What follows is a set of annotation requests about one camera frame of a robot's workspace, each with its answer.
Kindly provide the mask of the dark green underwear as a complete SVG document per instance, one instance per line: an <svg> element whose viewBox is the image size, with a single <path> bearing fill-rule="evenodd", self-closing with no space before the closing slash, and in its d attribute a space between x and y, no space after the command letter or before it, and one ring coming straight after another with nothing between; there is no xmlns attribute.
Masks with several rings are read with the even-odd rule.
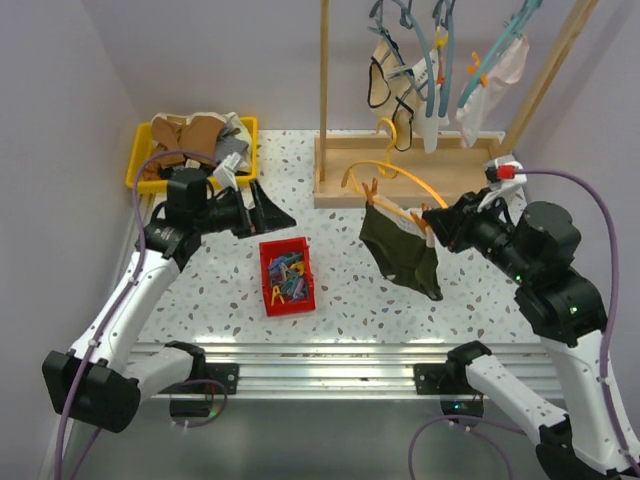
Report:
<svg viewBox="0 0 640 480"><path fill-rule="evenodd" d="M359 239L373 256L381 275L432 301L443 294L437 276L438 257L433 232L378 205L365 205Z"/></svg>

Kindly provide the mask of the white lettered underwear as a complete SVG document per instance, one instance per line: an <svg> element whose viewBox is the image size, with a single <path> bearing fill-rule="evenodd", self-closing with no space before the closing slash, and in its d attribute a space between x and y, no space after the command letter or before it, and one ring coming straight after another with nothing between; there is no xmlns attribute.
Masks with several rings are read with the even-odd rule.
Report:
<svg viewBox="0 0 640 480"><path fill-rule="evenodd" d="M441 85L436 78L439 63L435 49L430 52L430 65L431 69L428 69L425 59L414 65L414 79L421 89L417 91L409 86L399 97L394 122L398 135L397 147L401 151L411 147L413 137L417 135L423 141L424 152L434 152L441 128L449 125L448 115L439 114Z"/></svg>

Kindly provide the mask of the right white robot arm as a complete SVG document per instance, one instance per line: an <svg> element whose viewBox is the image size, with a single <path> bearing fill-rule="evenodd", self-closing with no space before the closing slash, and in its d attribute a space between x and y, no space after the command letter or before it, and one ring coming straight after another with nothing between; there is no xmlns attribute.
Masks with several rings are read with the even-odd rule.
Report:
<svg viewBox="0 0 640 480"><path fill-rule="evenodd" d="M469 192L422 217L453 253L473 248L517 285L515 302L551 358L565 402L557 408L512 375L479 341L450 350L445 383L488 396L529 438L550 479L619 479L639 474L639 441L619 406L609 359L601 348L608 325L598 289L573 267L581 234L561 206L533 202L518 222L496 200L478 206Z"/></svg>

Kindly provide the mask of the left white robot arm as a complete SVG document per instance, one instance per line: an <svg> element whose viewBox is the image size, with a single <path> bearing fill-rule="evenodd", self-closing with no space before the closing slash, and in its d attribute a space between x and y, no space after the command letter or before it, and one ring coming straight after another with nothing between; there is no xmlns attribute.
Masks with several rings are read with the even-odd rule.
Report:
<svg viewBox="0 0 640 480"><path fill-rule="evenodd" d="M244 239L295 226L258 180L249 183L252 207L231 187L215 193L203 171L187 168L167 184L166 200L143 228L127 271L96 319L65 353L52 351L42 372L63 422L78 420L119 433L142 402L170 388L193 393L211 385L202 348L171 341L148 360L129 364L132 347L163 293L185 269L206 234L229 231Z"/></svg>

